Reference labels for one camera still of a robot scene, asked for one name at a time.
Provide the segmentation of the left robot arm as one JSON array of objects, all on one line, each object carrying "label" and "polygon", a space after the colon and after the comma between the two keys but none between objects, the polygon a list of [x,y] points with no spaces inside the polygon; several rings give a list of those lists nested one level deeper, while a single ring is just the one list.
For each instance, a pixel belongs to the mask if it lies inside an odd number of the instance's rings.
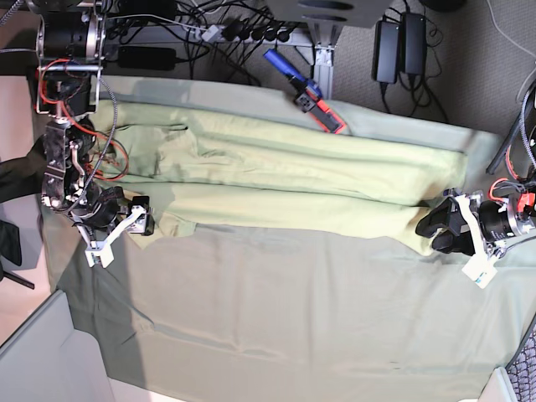
[{"label": "left robot arm", "polygon": [[535,84],[523,95],[520,112],[486,169],[506,175],[488,190],[462,193],[450,188],[443,201],[416,225],[415,233],[431,240],[443,254],[504,257],[535,239]]}]

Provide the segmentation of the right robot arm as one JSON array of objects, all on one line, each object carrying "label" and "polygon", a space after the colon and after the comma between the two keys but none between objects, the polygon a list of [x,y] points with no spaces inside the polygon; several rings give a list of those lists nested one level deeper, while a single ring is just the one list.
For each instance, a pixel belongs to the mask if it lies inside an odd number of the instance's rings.
[{"label": "right robot arm", "polygon": [[93,237],[125,220],[125,231],[149,236],[154,219],[147,196],[127,200],[122,188],[99,185],[100,170],[113,151],[125,149],[114,134],[95,129],[105,57],[107,1],[29,1],[40,16],[35,110],[50,121],[42,136],[46,168],[44,206],[71,219]]}]

